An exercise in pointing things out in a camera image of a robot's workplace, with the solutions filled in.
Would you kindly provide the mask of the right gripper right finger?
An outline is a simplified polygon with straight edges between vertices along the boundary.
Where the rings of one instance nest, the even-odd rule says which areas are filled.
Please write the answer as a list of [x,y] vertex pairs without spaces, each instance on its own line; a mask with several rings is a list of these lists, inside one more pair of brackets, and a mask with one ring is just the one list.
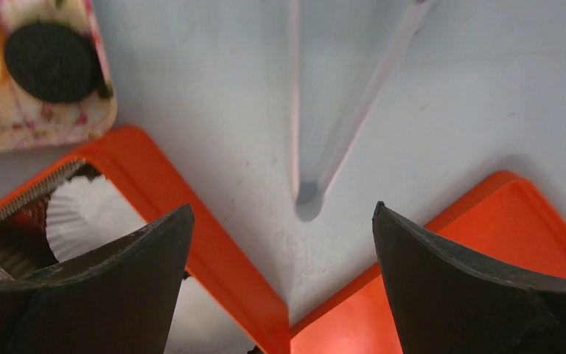
[[378,202],[382,281],[404,353],[566,353],[566,279],[505,263]]

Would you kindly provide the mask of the metal tongs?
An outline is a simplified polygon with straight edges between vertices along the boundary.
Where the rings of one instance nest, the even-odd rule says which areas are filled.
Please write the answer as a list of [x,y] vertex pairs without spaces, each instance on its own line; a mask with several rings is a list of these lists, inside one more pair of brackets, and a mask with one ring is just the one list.
[[430,1],[292,1],[290,147],[293,205],[310,222]]

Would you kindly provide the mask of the orange tin box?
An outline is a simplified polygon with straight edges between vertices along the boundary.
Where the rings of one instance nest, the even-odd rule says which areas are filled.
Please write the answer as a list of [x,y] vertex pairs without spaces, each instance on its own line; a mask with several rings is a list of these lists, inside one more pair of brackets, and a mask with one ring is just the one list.
[[[58,262],[47,204],[107,178],[145,225]],[[288,353],[288,309],[152,139],[123,127],[0,200],[0,353],[162,353],[190,274],[262,353]]]

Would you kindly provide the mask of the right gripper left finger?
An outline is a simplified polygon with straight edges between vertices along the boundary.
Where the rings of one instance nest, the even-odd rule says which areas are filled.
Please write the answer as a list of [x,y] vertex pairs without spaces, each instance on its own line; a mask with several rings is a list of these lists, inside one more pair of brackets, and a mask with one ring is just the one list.
[[183,205],[78,257],[0,280],[0,353],[162,353],[194,224]]

